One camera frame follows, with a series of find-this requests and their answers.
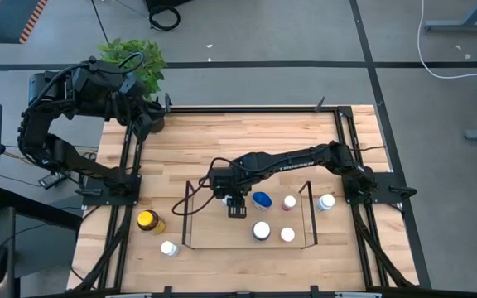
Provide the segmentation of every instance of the wooden table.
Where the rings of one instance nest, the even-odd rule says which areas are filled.
[[[360,147],[382,146],[373,106],[352,109]],[[115,121],[105,124],[98,162],[118,165],[124,132],[125,128]],[[149,136],[144,145],[142,192],[132,217],[122,292],[162,292],[164,286],[173,286],[174,292],[309,291],[311,285],[318,285],[320,291],[364,290],[354,222],[344,201],[341,179],[324,168],[278,173],[253,189],[297,192],[309,180],[315,199],[327,193],[335,196],[332,210],[316,213],[319,244],[311,248],[190,250],[181,246],[183,218],[171,213],[172,205],[185,195],[186,181],[195,184],[206,174],[214,157],[233,159],[251,151],[274,154],[339,141],[337,138],[334,117],[325,113],[167,115],[163,131]],[[364,164],[375,172],[389,168],[382,148],[362,151],[362,156]],[[154,236],[137,227],[135,218],[144,209],[153,209],[165,218],[163,234]],[[383,250],[409,281],[417,283],[402,215],[384,204],[375,204],[374,213]],[[73,268],[80,275],[89,272],[104,250],[109,214],[110,207],[103,206],[82,224],[73,261]],[[159,247],[165,240],[180,246],[177,257],[160,253]],[[368,252],[377,285],[377,266],[369,248]],[[115,258],[110,262],[110,286]],[[71,274],[68,287],[78,283]]]

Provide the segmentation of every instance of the gray floor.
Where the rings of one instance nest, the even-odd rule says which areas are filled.
[[[123,2],[144,12],[141,0]],[[426,19],[460,18],[474,3],[426,1]],[[419,5],[416,0],[359,0],[376,61],[417,61]],[[170,62],[364,59],[345,0],[306,0],[298,8],[291,0],[195,0],[179,7],[182,23],[164,33],[149,30],[147,20],[112,0],[97,1],[97,7],[110,40],[157,41]],[[72,63],[97,55],[100,43],[104,37],[89,0],[50,0],[25,45],[0,45],[0,63]],[[423,33],[422,51],[426,60],[464,61],[467,54],[477,60],[477,34]],[[444,75],[473,71],[435,70]],[[8,145],[16,145],[32,73],[0,72]],[[322,96],[329,104],[374,103],[366,70],[166,70],[165,76],[161,88],[174,104],[316,103]],[[438,80],[425,70],[386,69],[378,70],[378,77],[407,182],[419,190],[413,205],[431,283],[436,289],[477,291],[477,142],[462,136],[464,129],[477,128],[477,78]],[[84,146],[97,146],[101,129],[102,122],[92,118],[53,125],[61,137]],[[6,157],[1,172],[16,178],[46,175]],[[67,184],[44,191],[5,179],[0,183],[47,203],[75,188]],[[55,230],[50,235],[59,236]],[[61,259],[70,260],[73,250],[74,242],[67,241]],[[22,294],[63,291],[68,264],[28,276]]]

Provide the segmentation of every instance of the green plant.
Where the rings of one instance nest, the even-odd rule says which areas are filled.
[[[166,63],[161,56],[161,50],[156,42],[138,40],[121,42],[118,38],[107,45],[100,45],[99,49],[102,51],[102,61],[115,64],[121,63],[121,61],[134,52],[142,52],[145,55],[145,60],[142,62],[142,65],[135,70],[135,73],[147,86],[148,94],[145,94],[145,97],[147,100],[152,100],[150,94],[161,91],[157,81],[165,79],[161,69],[166,67]],[[130,60],[124,67],[133,67],[137,61],[138,58],[136,57]]]

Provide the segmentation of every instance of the white cable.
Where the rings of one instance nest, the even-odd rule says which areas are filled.
[[[424,66],[424,68],[426,70],[428,70],[430,75],[433,75],[434,77],[436,77],[438,79],[461,79],[461,78],[468,78],[468,77],[477,76],[477,74],[462,74],[462,75],[454,75],[454,76],[443,76],[443,75],[434,74],[428,68],[428,66],[426,66],[426,64],[422,60],[422,54],[421,54],[421,27],[422,27],[422,20],[423,19],[424,19],[424,0],[421,0],[421,20],[419,21],[419,27],[418,27],[418,30],[417,30],[417,50],[419,51],[419,60],[421,61],[422,66]]]

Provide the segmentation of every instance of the robotic arm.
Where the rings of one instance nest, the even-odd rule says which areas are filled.
[[[210,169],[210,189],[214,197],[227,197],[228,216],[245,218],[244,196],[262,180],[281,171],[290,171],[308,166],[323,166],[336,175],[350,180],[353,195],[366,200],[376,190],[373,171],[358,166],[349,147],[330,142],[308,149],[270,155],[266,152],[252,152],[234,159],[228,167]]]
[[[120,69],[140,56],[137,66]],[[129,56],[120,66],[96,60],[73,65],[58,73],[34,74],[29,81],[29,107],[22,113],[18,128],[18,146],[33,164],[51,172],[76,171],[103,181],[112,195],[127,195],[133,181],[125,169],[108,168],[82,157],[68,142],[50,134],[54,119],[64,114],[101,117],[119,124],[133,124],[137,139],[144,141],[149,132],[163,128],[165,114],[159,103],[145,101],[145,86],[132,71],[143,61],[141,53]]]

